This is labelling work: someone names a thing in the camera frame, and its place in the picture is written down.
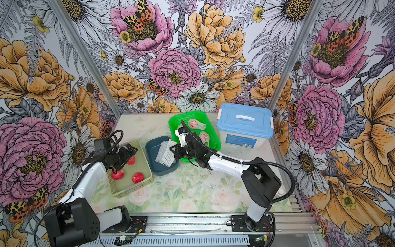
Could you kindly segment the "bare red apple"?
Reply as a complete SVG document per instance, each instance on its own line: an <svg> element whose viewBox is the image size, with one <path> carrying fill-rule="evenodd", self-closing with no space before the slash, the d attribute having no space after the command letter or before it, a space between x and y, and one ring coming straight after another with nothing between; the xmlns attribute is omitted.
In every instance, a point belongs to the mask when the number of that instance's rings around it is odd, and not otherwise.
<svg viewBox="0 0 395 247"><path fill-rule="evenodd" d="M145 179L145 176L140 172L135 173L132 177L132 181L134 184L138 184L138 183L142 182L144 179Z"/></svg>
<svg viewBox="0 0 395 247"><path fill-rule="evenodd" d="M128 164L128 165L134 165L135 162L136 162L136 158L133 156L133 157L131 157L131 158L127 161L127 164Z"/></svg>
<svg viewBox="0 0 395 247"><path fill-rule="evenodd" d="M123 170L114 170L111 173L111 177L112 177L112 179L114 179L116 181L121 180L124 177L124 171Z"/></svg>

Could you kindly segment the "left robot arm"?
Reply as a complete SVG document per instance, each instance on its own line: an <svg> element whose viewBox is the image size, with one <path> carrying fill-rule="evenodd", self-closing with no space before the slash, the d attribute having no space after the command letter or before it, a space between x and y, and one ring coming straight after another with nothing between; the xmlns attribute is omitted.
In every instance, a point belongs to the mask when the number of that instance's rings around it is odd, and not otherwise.
<svg viewBox="0 0 395 247"><path fill-rule="evenodd" d="M63 199L49 207L43 216L49 244L52 247L77 247L95 241L100 233L114 228L128 230L132 223L125 206L97 214L91 207L94 191L108 171L119 172L138 149L119 143L123 131L94 141L94 150L82 163L83 170Z"/></svg>

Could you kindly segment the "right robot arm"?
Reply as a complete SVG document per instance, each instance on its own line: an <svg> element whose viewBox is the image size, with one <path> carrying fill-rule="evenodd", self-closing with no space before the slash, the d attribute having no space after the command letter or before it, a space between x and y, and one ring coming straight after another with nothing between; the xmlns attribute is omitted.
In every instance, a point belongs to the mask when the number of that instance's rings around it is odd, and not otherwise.
<svg viewBox="0 0 395 247"><path fill-rule="evenodd" d="M251 203L244 215L246 227L250 231L257 231L263 216L268 216L274 203L289 198L296 187L296 179L292 172L283 165L265 161L259 157L254 160L240 160L211 149L203 144L198 135L192 132L184 121L175 131L179 144L173 145L169 150L175 159L187 158L192 165L212 171L224 172L228 175L241 178ZM282 182L272 171L271 167L283 170L290 178L290 189L286 194L275 197Z"/></svg>

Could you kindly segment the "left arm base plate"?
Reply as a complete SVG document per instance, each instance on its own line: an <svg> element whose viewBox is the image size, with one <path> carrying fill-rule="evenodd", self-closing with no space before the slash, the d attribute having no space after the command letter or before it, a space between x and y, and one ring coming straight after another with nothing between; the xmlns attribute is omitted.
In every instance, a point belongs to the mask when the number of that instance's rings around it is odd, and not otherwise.
<svg viewBox="0 0 395 247"><path fill-rule="evenodd" d="M147 216L130 216L130 224L125 227L112 226L103 231L105 234L140 234L146 232Z"/></svg>

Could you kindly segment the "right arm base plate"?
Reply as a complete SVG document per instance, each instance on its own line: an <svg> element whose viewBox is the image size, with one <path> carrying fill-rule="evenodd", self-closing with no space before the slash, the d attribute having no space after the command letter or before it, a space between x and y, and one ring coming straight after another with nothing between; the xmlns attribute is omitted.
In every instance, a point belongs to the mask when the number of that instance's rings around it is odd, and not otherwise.
<svg viewBox="0 0 395 247"><path fill-rule="evenodd" d="M230 226L233 232L273 232L273 215L263 216L259 222L250 221L246 223L246 215L231 215Z"/></svg>

